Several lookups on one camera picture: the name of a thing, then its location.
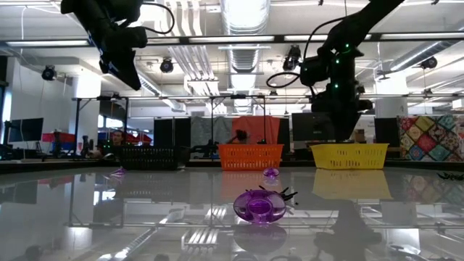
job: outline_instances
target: black cable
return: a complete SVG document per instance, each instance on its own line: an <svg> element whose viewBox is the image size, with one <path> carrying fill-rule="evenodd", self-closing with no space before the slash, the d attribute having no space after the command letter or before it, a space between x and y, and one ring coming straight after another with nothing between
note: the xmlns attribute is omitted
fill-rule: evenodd
<svg viewBox="0 0 464 261"><path fill-rule="evenodd" d="M306 41L306 46L304 47L304 54L303 54L303 59L306 58L306 53L307 53L307 48L308 46L310 45L310 41L311 41L311 38L312 36L323 26L326 26L326 25L329 25L333 22L338 22L338 21L342 21L343 19L345 19L346 17L339 17L339 18L336 18L336 19L333 19L333 20L330 20L328 22L325 22L323 24L320 24L319 26L317 26L314 31L311 33L310 37L307 39Z"/></svg>
<svg viewBox="0 0 464 261"><path fill-rule="evenodd" d="M156 7L161 7L161 8L166 9L166 10L169 12L169 15L171 16L171 20L173 21L173 24L171 25L171 27L169 28L169 30L167 30L167 31L165 31L165 32L161 32L161 31L158 31L158 30L155 30L155 29L151 29L151 28L148 28L148 27L146 27L146 26L142 26L143 28L145 28L145 30L149 30L150 32L158 33L158 34L168 34L168 33L170 33L170 32L173 30L174 25L175 25L175 18L174 18L173 11L171 11L171 9L169 9L169 8L166 7L165 5L158 4L158 3L144 2L143 4L146 4L146 5L153 5L153 6L156 6Z"/></svg>
<svg viewBox="0 0 464 261"><path fill-rule="evenodd" d="M291 80L289 83L286 83L286 84L283 84L281 86L272 86L269 84L269 82L274 79L275 77L277 76L281 76L281 75L295 75L295 79ZM285 88L289 85L291 85L292 83L296 82L297 80L299 79L299 73L296 73L296 72L278 72L276 73L275 75L272 75L268 78L268 80L266 81L266 85L268 87L271 87L271 88Z"/></svg>

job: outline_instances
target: black basket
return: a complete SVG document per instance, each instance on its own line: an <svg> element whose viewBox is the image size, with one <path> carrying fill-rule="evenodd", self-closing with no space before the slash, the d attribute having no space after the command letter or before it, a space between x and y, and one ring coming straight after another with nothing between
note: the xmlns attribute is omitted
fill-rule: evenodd
<svg viewBox="0 0 464 261"><path fill-rule="evenodd" d="M121 166L126 170L177 170L180 149L155 146L118 148Z"/></svg>

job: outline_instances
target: white column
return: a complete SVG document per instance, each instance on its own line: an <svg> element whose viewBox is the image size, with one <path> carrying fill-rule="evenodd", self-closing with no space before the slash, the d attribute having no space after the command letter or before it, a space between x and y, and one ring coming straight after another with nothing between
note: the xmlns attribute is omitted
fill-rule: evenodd
<svg viewBox="0 0 464 261"><path fill-rule="evenodd" d="M403 72L387 75L389 79L376 79L377 94L407 94L406 77ZM407 116L407 98L383 98L376 100L376 117L393 118Z"/></svg>
<svg viewBox="0 0 464 261"><path fill-rule="evenodd" d="M76 98L95 98L100 95L102 90L102 80L94 73L87 73L73 78L72 87ZM70 133L75 131L76 101L72 103L72 113L70 119ZM100 101L90 101L79 112L78 143L82 143L82 136L87 135L88 139L98 140L98 121L100 113Z"/></svg>

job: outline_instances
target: orange basket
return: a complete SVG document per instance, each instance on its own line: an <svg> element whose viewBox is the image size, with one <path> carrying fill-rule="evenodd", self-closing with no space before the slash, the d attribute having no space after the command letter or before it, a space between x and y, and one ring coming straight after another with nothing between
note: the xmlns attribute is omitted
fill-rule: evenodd
<svg viewBox="0 0 464 261"><path fill-rule="evenodd" d="M282 144L217 146L223 170L265 170L281 163Z"/></svg>

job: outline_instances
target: plastic basket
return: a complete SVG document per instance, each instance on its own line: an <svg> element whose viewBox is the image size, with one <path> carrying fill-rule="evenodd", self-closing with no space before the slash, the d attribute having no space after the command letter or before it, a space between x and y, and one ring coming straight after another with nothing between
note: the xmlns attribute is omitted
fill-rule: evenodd
<svg viewBox="0 0 464 261"><path fill-rule="evenodd" d="M223 170L265 170L281 163L282 144L218 146Z"/></svg>
<svg viewBox="0 0 464 261"><path fill-rule="evenodd" d="M321 144L311 146L316 167L328 170L380 170L388 144Z"/></svg>
<svg viewBox="0 0 464 261"><path fill-rule="evenodd" d="M124 146L116 152L126 170L177 170L179 149Z"/></svg>

